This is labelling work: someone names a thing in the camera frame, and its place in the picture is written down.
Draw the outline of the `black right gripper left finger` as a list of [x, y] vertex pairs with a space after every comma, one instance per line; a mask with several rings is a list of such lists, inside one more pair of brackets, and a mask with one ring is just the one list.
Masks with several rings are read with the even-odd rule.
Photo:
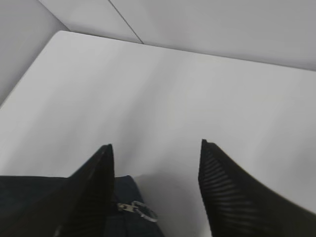
[[114, 189], [112, 145], [70, 177], [1, 176], [2, 237], [101, 237]]

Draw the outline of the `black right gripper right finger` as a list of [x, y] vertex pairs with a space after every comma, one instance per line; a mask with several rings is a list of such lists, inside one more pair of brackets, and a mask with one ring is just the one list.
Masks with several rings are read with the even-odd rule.
[[275, 193], [215, 143], [201, 142], [198, 184], [214, 237], [314, 237], [316, 215]]

